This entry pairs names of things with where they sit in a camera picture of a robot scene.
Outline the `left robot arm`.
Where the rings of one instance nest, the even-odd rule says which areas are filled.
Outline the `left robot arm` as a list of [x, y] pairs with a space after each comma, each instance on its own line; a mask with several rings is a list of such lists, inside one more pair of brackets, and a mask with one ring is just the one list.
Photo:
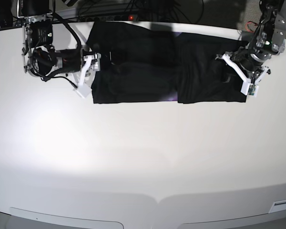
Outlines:
[[249, 43], [235, 52], [216, 56], [232, 67], [244, 82], [252, 84], [271, 73], [263, 66], [265, 61], [285, 50], [286, 0], [261, 0], [259, 7], [262, 16]]

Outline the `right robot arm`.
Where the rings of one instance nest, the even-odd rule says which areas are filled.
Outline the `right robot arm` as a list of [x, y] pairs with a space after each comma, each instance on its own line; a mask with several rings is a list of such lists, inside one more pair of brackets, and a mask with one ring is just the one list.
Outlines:
[[[101, 55], [87, 51], [68, 22], [55, 12], [54, 1], [19, 0], [17, 18], [23, 29], [23, 69], [25, 73], [47, 82], [51, 79], [67, 79], [73, 75], [70, 84], [76, 91], [90, 90], [88, 77], [92, 71], [100, 70]], [[53, 45], [54, 20], [60, 22], [76, 41], [74, 49], [56, 50]]]

